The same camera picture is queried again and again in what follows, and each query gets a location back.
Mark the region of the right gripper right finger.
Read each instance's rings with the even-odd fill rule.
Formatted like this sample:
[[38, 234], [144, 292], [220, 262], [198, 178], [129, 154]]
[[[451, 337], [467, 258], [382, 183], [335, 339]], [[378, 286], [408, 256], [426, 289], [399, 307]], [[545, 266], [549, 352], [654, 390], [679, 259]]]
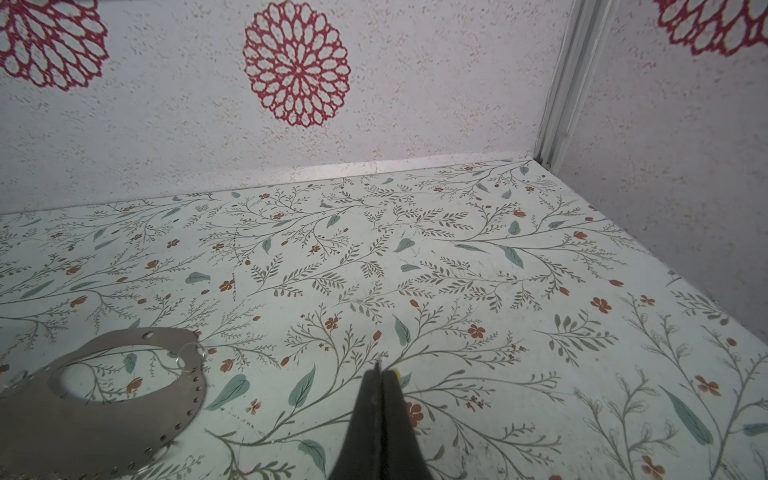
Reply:
[[432, 480], [400, 382], [389, 370], [382, 373], [382, 413], [381, 478]]

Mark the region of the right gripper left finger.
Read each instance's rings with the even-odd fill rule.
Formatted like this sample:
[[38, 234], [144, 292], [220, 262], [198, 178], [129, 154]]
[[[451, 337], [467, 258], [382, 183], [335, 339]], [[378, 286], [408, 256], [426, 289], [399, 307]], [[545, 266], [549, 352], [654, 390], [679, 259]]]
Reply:
[[382, 447], [382, 381], [380, 364], [361, 380], [354, 409], [336, 463], [328, 475], [332, 480], [380, 478]]

